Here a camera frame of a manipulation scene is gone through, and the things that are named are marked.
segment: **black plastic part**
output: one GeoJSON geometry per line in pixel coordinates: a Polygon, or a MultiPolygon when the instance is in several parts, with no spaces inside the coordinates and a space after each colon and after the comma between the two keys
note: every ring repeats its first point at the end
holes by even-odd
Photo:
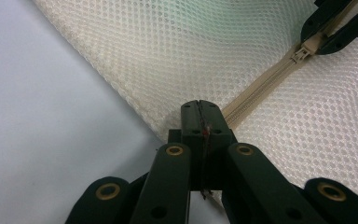
{"type": "Polygon", "coordinates": [[[305,21],[301,30],[301,42],[309,39],[322,30],[325,25],[336,17],[351,0],[323,0],[316,1],[319,8],[305,21]]]}
{"type": "Polygon", "coordinates": [[[328,37],[317,51],[317,54],[335,53],[349,45],[356,37],[358,37],[358,14],[332,36],[328,37]]]}
{"type": "MultiPolygon", "coordinates": [[[[182,130],[170,130],[169,144],[158,150],[149,174],[130,184],[114,177],[95,181],[66,223],[186,224],[189,192],[205,189],[223,191],[232,224],[358,223],[356,194],[322,178],[309,181],[305,189],[290,184],[257,147],[237,144],[219,108],[206,101],[182,106],[182,130]],[[342,190],[345,201],[322,195],[321,182],[342,190]],[[102,200],[96,191],[108,183],[118,184],[120,191],[102,200]]],[[[337,194],[331,189],[325,192],[337,194]]]]}
{"type": "Polygon", "coordinates": [[[221,189],[227,147],[236,141],[219,107],[207,101],[182,105],[182,143],[192,150],[191,189],[221,189]]]}
{"type": "Polygon", "coordinates": [[[115,177],[105,177],[92,183],[75,204],[66,224],[112,224],[125,223],[128,204],[126,197],[129,193],[129,183],[115,177]],[[108,183],[118,184],[120,187],[117,197],[110,200],[100,200],[96,197],[97,189],[108,183]]]}
{"type": "Polygon", "coordinates": [[[202,189],[202,166],[204,141],[207,137],[201,124],[198,101],[188,102],[181,107],[181,143],[191,148],[191,190],[202,189]]]}
{"type": "MultiPolygon", "coordinates": [[[[321,31],[350,2],[351,0],[316,1],[315,5],[319,8],[304,23],[301,30],[301,42],[306,41],[321,31]]],[[[316,54],[325,55],[340,51],[348,46],[356,37],[358,37],[358,14],[333,35],[327,36],[316,51],[316,54]]]]}
{"type": "Polygon", "coordinates": [[[314,208],[329,223],[358,223],[358,196],[337,181],[326,178],[312,179],[307,182],[303,192],[314,208]],[[322,185],[342,190],[345,200],[337,200],[339,194],[334,189],[320,191],[318,187],[322,185]]]}
{"type": "Polygon", "coordinates": [[[225,197],[232,199],[235,196],[229,194],[236,190],[247,204],[240,210],[237,206],[244,202],[224,202],[233,213],[229,216],[231,223],[240,223],[236,220],[244,219],[242,213],[248,213],[247,209],[252,214],[250,223],[326,223],[257,147],[233,144],[227,151],[226,167],[225,197]]]}
{"type": "Polygon", "coordinates": [[[162,146],[145,181],[130,224],[185,224],[190,198],[190,149],[182,144],[162,146]],[[167,153],[180,147],[178,155],[167,153]]]}

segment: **brass screw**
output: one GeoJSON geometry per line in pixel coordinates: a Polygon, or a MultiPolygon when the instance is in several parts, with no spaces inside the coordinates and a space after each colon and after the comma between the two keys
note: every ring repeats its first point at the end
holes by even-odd
{"type": "Polygon", "coordinates": [[[115,183],[108,183],[101,185],[97,191],[95,192],[95,195],[99,200],[111,200],[113,198],[116,198],[118,194],[120,193],[120,186],[115,183]]]}
{"type": "Polygon", "coordinates": [[[237,146],[237,151],[238,153],[244,156],[250,156],[254,154],[254,150],[247,146],[237,146]]]}
{"type": "Polygon", "coordinates": [[[183,153],[183,149],[181,147],[168,147],[165,151],[171,156],[179,156],[183,153]]]}
{"type": "Polygon", "coordinates": [[[347,195],[344,193],[344,191],[334,185],[322,182],[319,183],[318,190],[324,197],[330,200],[336,202],[344,202],[347,200],[347,195]]]}

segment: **table surface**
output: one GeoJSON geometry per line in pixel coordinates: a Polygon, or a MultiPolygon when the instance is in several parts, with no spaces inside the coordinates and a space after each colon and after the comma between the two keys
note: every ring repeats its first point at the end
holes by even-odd
{"type": "MultiPolygon", "coordinates": [[[[0,1],[0,224],[63,223],[89,184],[134,180],[162,144],[32,1],[0,1]]],[[[228,221],[192,193],[189,223],[228,221]]]]}

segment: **zipper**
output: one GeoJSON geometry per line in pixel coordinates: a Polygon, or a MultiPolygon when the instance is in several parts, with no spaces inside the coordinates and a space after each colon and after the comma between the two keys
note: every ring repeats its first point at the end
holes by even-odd
{"type": "Polygon", "coordinates": [[[345,16],[357,3],[358,0],[352,0],[326,27],[302,44],[292,47],[278,63],[270,67],[237,98],[223,108],[222,113],[228,127],[236,129],[285,78],[301,68],[311,56],[315,55],[322,43],[337,30],[345,16]]]}
{"type": "Polygon", "coordinates": [[[258,106],[284,79],[300,68],[311,56],[311,51],[296,45],[283,58],[256,79],[222,113],[231,129],[238,125],[258,106]]]}

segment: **zipper slider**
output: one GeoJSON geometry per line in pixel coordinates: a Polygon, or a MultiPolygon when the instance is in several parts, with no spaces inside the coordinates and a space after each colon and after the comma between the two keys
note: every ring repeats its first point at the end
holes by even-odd
{"type": "Polygon", "coordinates": [[[310,55],[310,51],[307,50],[305,47],[302,47],[295,54],[293,54],[290,59],[292,59],[295,63],[302,63],[304,59],[306,59],[310,55]]]}

